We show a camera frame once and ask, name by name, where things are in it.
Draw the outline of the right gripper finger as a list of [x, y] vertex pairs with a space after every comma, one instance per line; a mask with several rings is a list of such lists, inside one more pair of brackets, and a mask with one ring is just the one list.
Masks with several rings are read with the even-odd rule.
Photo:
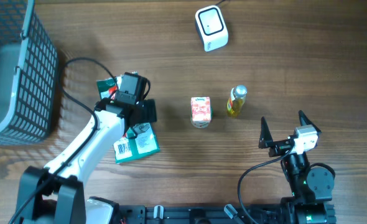
[[311, 120], [308, 119], [302, 110], [299, 110], [298, 114], [301, 126], [312, 125], [315, 128], [317, 134], [321, 133], [321, 130]]
[[259, 137], [258, 148], [260, 149], [269, 148], [271, 147], [272, 143], [273, 143], [273, 138], [271, 136], [271, 132], [267, 125], [267, 121], [265, 117], [263, 116], [261, 118], [261, 132], [260, 132], [260, 137]]

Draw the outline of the green 3M package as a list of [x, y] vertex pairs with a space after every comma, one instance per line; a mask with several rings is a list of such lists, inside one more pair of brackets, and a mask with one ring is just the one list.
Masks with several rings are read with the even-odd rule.
[[[121, 89], [122, 76], [97, 80], [96, 86], [100, 98], [111, 97]], [[119, 141], [113, 144], [117, 164], [131, 162], [150, 156], [160, 151], [151, 123], [141, 123], [128, 130]]]

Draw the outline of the yellow oil bottle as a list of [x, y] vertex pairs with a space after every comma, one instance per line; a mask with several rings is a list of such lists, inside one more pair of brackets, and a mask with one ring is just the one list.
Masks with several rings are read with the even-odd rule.
[[237, 117], [246, 101], [247, 88], [244, 85], [238, 85], [231, 89], [230, 97], [226, 104], [228, 116]]

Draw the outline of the orange tissue box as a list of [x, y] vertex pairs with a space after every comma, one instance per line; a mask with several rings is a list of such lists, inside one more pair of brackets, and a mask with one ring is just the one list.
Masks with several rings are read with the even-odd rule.
[[208, 96], [191, 98], [192, 120], [194, 122], [211, 121], [211, 101]]

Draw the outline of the green lidded jar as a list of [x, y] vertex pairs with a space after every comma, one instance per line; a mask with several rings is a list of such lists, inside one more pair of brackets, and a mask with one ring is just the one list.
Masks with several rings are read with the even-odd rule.
[[209, 108], [206, 111], [192, 110], [190, 122], [196, 128], [202, 129], [209, 126], [213, 117], [213, 109]]

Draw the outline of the grey plastic mesh basket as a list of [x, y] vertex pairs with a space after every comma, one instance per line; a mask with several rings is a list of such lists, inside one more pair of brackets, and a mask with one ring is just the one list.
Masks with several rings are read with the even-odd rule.
[[58, 55], [34, 1], [0, 1], [0, 146], [50, 133]]

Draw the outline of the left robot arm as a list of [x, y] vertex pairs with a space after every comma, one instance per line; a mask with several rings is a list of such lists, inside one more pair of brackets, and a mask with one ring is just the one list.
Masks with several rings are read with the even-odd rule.
[[146, 98], [151, 83], [133, 73], [121, 77], [113, 98], [103, 98], [90, 111], [81, 133], [55, 159], [21, 176], [11, 223], [113, 223], [119, 204], [99, 197], [85, 199], [84, 187], [106, 151], [137, 124], [157, 120], [154, 100]]

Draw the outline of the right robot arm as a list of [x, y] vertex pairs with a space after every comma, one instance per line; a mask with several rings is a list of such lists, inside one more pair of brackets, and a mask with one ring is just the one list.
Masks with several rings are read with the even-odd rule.
[[290, 185], [291, 197], [278, 205], [278, 223], [336, 223], [332, 190], [335, 171], [323, 163], [311, 164], [306, 152], [317, 147], [321, 130], [303, 111], [299, 111], [300, 126], [285, 140], [274, 141], [267, 121], [261, 118], [259, 148], [269, 149], [269, 157], [280, 157], [280, 164]]

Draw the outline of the white barcode scanner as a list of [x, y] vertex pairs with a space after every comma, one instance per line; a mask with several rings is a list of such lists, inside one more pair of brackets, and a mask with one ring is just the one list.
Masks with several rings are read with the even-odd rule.
[[195, 24], [204, 51], [210, 52], [228, 43], [228, 29], [218, 6], [211, 5], [199, 9], [195, 13]]

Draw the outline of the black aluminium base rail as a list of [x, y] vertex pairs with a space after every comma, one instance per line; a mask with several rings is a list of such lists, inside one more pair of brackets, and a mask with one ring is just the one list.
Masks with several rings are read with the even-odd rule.
[[145, 207], [122, 205], [117, 223], [304, 223], [334, 224], [337, 222], [333, 205], [250, 205], [245, 212], [231, 204], [224, 207]]

